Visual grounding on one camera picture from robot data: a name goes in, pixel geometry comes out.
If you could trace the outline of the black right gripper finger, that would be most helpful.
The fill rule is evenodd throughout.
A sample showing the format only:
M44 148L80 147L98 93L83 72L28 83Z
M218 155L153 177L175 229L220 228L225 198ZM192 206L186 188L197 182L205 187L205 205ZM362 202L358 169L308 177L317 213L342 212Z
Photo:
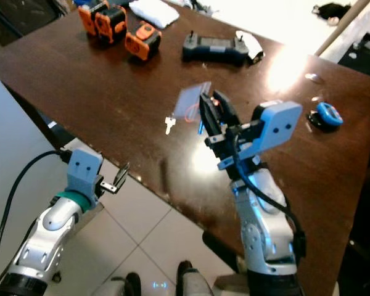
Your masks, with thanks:
M205 130L209 136L221 134L221 116L219 111L216 109L213 99L209 95L202 94L200 96L199 112L203 130Z
M241 121L228 96L222 91L214 91L213 98L217 101L219 121L227 126L240 126Z

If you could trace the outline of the black bundle on floor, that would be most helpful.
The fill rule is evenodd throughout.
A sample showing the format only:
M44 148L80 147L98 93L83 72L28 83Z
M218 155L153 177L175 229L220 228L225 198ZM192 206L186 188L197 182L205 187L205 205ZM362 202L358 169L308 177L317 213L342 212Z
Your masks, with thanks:
M337 3L328 3L322 6L315 5L312 8L312 14L324 20L330 20L332 18L340 20L351 8L351 4L341 5Z

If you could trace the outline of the orange and black device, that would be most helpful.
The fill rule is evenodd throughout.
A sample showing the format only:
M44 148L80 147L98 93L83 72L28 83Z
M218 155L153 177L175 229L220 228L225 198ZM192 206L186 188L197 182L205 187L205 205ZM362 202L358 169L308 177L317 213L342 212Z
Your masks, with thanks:
M126 50L142 61L154 56L161 42L162 32L148 22L138 22L134 28L128 28L124 39Z
M78 6L78 16L81 18L84 30L90 37L97 36L97 14L106 9L108 4L105 0L92 0Z
M106 44L120 43L126 34L128 14L122 6L106 5L94 13L98 39Z

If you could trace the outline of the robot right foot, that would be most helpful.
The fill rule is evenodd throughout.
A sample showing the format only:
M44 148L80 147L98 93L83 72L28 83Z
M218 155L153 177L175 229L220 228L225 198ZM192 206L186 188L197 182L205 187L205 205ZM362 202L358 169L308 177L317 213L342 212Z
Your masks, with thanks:
M176 296L214 296L205 277L193 267L189 260L183 260L178 264Z

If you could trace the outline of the dark table leg base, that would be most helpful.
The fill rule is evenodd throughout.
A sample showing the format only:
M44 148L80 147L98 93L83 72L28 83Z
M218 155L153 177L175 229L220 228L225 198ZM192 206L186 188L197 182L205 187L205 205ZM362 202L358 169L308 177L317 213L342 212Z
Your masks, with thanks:
M241 257L208 232L202 234L202 242L232 269L231 273L220 274L213 281L216 296L250 296L244 267L238 265Z

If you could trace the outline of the light wooden beam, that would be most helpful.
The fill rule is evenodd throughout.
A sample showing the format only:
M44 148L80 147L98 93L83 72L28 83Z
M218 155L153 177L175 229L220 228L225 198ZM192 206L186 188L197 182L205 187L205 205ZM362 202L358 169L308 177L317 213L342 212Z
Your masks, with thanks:
M334 31L325 39L325 42L314 52L315 56L320 56L324 53L327 48L346 30L346 28L354 21L363 9L370 3L370 0L356 0L355 3L351 5L351 8L346 12L337 25Z

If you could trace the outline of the white cloth pouch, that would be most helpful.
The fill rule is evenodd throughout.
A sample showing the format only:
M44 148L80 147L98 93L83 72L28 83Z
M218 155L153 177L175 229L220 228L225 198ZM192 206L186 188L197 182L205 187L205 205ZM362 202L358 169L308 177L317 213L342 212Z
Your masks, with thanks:
M137 17L159 29L167 28L179 18L179 12L162 0L133 0L128 5Z

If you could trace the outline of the white crumpled cloth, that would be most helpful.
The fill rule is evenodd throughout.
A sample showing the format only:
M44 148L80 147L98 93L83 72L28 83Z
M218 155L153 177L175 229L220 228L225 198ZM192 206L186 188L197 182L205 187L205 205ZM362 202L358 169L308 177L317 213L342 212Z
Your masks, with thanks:
M261 59L264 58L265 52L253 34L250 32L237 30L235 35L245 44L247 48L247 61L250 63L250 65L259 63Z

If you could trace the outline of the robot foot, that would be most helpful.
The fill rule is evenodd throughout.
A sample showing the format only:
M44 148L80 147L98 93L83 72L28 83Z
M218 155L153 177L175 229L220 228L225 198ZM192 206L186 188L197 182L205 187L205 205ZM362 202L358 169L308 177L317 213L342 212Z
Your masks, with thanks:
M117 296L142 296L141 279L138 273L128 273L124 277L114 277L120 287L117 289Z
M214 296L205 277L193 267L189 260L183 260L178 264L176 296Z

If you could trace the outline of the black box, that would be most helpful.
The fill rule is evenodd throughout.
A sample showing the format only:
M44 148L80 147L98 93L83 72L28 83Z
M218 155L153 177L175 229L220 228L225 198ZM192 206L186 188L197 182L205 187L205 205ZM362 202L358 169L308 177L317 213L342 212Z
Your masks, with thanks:
M360 41L352 43L338 65L370 76L370 32L366 33Z

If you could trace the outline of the black remote controller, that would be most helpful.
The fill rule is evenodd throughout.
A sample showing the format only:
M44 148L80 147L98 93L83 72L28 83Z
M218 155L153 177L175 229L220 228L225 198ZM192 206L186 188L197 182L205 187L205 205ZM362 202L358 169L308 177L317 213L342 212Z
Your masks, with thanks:
M217 61L241 67L249 54L249 49L241 38L223 39L199 36L195 31L188 34L182 46L183 62L193 60Z

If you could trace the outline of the dark chair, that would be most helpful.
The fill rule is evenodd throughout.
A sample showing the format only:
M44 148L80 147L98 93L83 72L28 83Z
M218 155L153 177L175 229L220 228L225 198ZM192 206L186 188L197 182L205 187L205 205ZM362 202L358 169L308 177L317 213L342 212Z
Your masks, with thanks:
M0 0L0 46L66 16L67 6L58 0Z

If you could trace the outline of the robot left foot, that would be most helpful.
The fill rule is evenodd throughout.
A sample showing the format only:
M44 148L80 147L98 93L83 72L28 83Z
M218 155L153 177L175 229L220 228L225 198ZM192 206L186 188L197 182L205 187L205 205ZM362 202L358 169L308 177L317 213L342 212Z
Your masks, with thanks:
M138 273L128 273L124 277L114 277L120 287L117 289L117 296L142 296L141 279Z

